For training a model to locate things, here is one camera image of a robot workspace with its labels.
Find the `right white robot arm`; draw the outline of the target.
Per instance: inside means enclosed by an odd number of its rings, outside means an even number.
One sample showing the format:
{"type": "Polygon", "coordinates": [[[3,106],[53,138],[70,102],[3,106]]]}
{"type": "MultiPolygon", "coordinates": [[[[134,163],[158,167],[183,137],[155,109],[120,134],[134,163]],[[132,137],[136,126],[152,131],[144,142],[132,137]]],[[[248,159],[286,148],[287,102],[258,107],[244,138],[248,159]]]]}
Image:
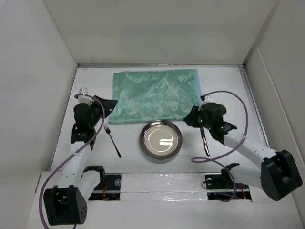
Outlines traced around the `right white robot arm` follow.
{"type": "Polygon", "coordinates": [[[232,163],[222,170],[221,184],[226,188],[243,183],[257,187],[272,200],[279,201],[302,186],[303,181],[292,154],[276,151],[246,137],[237,127],[223,119],[226,108],[222,104],[207,102],[193,106],[184,118],[188,126],[207,129],[211,137],[237,151],[257,166],[248,169],[232,163]]]}

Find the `round metal plate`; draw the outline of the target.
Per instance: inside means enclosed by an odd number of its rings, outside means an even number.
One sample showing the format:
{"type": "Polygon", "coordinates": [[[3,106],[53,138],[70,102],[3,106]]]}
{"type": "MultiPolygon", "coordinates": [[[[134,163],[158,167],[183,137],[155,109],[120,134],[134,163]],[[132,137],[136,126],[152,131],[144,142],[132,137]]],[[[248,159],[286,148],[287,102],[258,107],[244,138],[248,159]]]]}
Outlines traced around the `round metal plate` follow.
{"type": "Polygon", "coordinates": [[[140,133],[140,147],[143,152],[156,160],[175,157],[183,143],[180,129],[172,122],[155,120],[147,123],[140,133]]]}

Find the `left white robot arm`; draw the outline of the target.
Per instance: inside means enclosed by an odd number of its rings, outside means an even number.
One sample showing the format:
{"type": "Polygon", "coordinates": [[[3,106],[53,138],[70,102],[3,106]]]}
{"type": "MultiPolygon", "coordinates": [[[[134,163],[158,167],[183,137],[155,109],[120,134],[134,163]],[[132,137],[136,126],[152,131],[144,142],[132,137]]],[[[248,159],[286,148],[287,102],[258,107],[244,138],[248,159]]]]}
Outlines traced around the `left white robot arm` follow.
{"type": "Polygon", "coordinates": [[[98,133],[96,129],[117,105],[117,100],[102,99],[98,96],[78,93],[78,103],[74,106],[75,123],[71,132],[69,157],[56,168],[50,177],[62,169],[58,181],[52,188],[43,183],[39,195],[39,214],[44,228],[83,224],[87,218],[87,202],[94,189],[106,185],[103,166],[88,166],[87,160],[93,151],[98,133]]]}

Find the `black knife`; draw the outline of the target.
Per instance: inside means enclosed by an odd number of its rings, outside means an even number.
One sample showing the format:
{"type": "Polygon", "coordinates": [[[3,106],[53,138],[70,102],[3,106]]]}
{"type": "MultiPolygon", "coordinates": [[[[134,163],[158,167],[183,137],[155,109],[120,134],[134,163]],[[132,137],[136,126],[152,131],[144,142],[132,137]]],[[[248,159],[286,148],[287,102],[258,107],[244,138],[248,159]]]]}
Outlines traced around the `black knife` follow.
{"type": "Polygon", "coordinates": [[[208,157],[210,157],[210,151],[209,151],[209,148],[208,148],[208,144],[207,144],[207,140],[206,140],[206,136],[205,136],[205,132],[204,132],[204,127],[203,126],[200,127],[200,132],[201,132],[201,139],[203,140],[204,151],[205,151],[206,155],[208,157]]]}

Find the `black metal fork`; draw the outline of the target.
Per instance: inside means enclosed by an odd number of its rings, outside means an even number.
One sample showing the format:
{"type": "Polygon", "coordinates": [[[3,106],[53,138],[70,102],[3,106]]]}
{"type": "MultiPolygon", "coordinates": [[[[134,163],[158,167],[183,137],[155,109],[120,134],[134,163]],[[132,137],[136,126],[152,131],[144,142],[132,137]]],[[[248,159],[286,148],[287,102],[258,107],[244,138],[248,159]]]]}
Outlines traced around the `black metal fork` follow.
{"type": "Polygon", "coordinates": [[[118,157],[121,158],[121,157],[122,157],[122,156],[121,156],[121,153],[120,153],[120,151],[118,150],[118,148],[117,148],[117,146],[116,146],[116,144],[115,144],[115,142],[114,142],[114,140],[113,140],[113,138],[112,138],[112,136],[111,136],[111,130],[110,130],[110,128],[108,127],[107,124],[104,124],[103,127],[104,127],[104,130],[105,130],[106,134],[110,137],[110,139],[111,139],[111,141],[112,141],[112,143],[113,143],[113,146],[114,146],[114,148],[115,148],[115,150],[116,150],[116,152],[117,152],[118,157]]]}

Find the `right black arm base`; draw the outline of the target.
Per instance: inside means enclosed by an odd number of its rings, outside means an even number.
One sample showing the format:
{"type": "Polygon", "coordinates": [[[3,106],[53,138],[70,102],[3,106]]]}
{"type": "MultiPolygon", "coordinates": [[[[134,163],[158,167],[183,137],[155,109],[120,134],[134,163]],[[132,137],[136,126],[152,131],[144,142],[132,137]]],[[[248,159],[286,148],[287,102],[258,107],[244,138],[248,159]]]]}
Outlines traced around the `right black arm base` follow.
{"type": "MultiPolygon", "coordinates": [[[[235,187],[233,200],[252,200],[248,185],[236,183],[235,187]]],[[[207,191],[208,200],[228,201],[233,196],[234,191],[232,180],[225,178],[221,173],[205,174],[202,188],[207,191]]]]}

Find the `green satin placemat cloth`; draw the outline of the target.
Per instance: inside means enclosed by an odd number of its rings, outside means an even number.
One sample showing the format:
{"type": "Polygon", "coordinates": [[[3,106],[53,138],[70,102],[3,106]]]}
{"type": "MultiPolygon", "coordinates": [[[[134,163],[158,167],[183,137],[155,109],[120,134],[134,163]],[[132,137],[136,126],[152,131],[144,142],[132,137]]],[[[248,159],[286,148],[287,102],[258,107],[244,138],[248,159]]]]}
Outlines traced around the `green satin placemat cloth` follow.
{"type": "Polygon", "coordinates": [[[112,99],[118,103],[109,123],[181,121],[200,105],[200,93],[197,69],[115,73],[112,99]]]}

